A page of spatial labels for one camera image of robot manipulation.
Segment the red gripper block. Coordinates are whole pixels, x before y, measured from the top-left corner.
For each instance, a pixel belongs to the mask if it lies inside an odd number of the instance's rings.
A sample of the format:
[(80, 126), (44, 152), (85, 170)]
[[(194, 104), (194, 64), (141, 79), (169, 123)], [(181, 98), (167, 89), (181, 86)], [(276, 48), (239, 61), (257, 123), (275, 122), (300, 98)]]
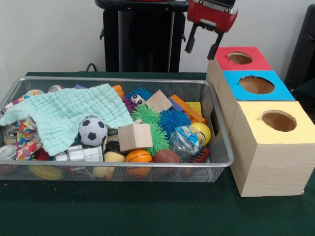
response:
[[(205, 24), (214, 27), (219, 32), (228, 32), (233, 26), (238, 9), (234, 8), (234, 0), (190, 0), (188, 7), (188, 20), (193, 22), (188, 42), (185, 47), (187, 53), (191, 53), (197, 25)], [(217, 39), (211, 46), (207, 59), (214, 59), (217, 49), (223, 38), (223, 33), (217, 33)]]

